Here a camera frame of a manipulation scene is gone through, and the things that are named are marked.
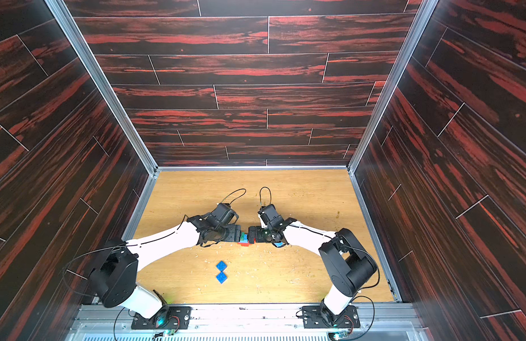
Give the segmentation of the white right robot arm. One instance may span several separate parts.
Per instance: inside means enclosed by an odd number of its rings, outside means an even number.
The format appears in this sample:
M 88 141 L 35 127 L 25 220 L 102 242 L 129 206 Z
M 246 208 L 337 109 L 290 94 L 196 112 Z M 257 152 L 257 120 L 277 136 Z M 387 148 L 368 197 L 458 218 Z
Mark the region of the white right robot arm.
M 338 232 L 324 231 L 289 218 L 275 224 L 251 226 L 248 242 L 297 246 L 321 257 L 332 287 L 320 309 L 330 325 L 345 315 L 356 293 L 379 271 L 373 257 L 345 228 Z

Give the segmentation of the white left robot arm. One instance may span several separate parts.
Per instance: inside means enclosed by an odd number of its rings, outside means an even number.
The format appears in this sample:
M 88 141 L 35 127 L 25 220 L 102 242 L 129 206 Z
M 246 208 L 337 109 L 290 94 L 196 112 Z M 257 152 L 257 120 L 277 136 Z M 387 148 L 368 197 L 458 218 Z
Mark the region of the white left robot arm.
M 208 241 L 239 242 L 241 233 L 238 224 L 214 227 L 196 216 L 141 239 L 110 242 L 93 264 L 89 287 L 106 308 L 122 306 L 143 318 L 155 318 L 166 304 L 137 283 L 137 274 L 142 269 L 177 251 Z

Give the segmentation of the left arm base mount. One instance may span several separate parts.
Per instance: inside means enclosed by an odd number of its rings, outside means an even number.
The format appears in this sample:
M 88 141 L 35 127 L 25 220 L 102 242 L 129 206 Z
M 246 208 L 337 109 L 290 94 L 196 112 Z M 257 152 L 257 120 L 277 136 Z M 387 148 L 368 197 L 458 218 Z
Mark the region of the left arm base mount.
M 132 330 L 187 330 L 192 307 L 189 305 L 165 305 L 153 317 L 144 318 L 135 313 Z

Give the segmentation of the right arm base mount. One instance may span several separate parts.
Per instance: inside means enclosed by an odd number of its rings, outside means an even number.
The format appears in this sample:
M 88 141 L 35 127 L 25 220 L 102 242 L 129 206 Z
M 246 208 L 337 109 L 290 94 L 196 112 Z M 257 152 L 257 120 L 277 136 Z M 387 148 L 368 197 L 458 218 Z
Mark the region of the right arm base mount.
M 304 305 L 296 313 L 296 317 L 303 321 L 305 329 L 360 328 L 357 309 L 353 305 L 348 305 L 340 314 L 334 314 L 323 303 Z

